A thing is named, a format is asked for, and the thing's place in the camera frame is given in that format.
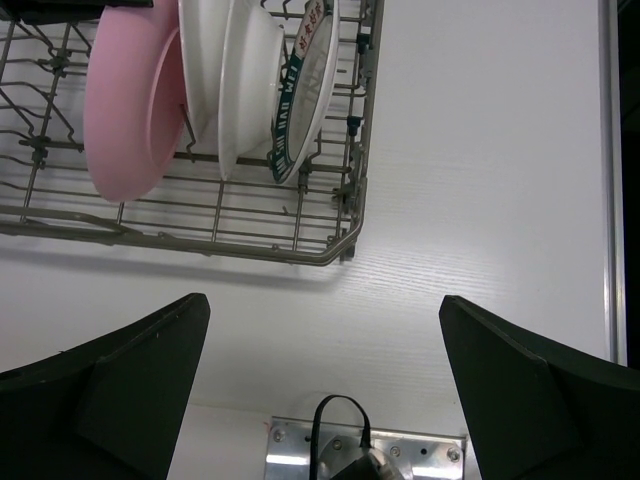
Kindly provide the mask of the pink round plate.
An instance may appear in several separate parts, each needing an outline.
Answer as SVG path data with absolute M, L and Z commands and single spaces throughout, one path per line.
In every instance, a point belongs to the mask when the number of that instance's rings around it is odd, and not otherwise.
M 106 8 L 83 113 L 88 171 L 103 198 L 135 200 L 158 184 L 180 142 L 185 104 L 177 2 Z

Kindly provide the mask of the white deep plate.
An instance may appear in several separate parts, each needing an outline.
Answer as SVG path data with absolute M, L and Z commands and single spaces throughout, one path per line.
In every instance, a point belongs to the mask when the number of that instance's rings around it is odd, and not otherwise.
M 200 140 L 217 117 L 229 0 L 180 0 L 179 24 L 187 111 Z
M 218 158 L 223 180 L 238 158 L 271 139 L 284 30 L 257 1 L 230 3 L 218 109 Z

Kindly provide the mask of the green rimmed printed plate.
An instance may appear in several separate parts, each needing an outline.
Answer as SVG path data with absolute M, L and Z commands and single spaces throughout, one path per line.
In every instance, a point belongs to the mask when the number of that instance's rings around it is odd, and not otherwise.
M 289 182 L 309 155 L 331 102 L 337 70 L 340 14 L 336 1 L 308 3 L 281 81 L 269 167 Z

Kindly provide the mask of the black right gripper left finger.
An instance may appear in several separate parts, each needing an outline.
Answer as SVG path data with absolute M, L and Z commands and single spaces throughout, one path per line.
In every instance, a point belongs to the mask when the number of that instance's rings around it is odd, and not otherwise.
M 188 294 L 1 375 L 4 479 L 164 479 L 210 319 Z

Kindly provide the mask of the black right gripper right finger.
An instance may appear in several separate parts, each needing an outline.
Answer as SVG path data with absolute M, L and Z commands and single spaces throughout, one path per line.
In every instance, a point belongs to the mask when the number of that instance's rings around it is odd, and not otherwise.
M 439 319 L 483 478 L 638 478 L 638 371 L 460 296 Z

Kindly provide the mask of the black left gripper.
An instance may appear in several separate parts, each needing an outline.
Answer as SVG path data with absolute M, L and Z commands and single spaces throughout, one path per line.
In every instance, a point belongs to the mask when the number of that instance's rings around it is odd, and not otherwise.
M 152 8 L 152 0 L 5 0 L 1 19 L 50 25 L 99 19 L 106 7 Z

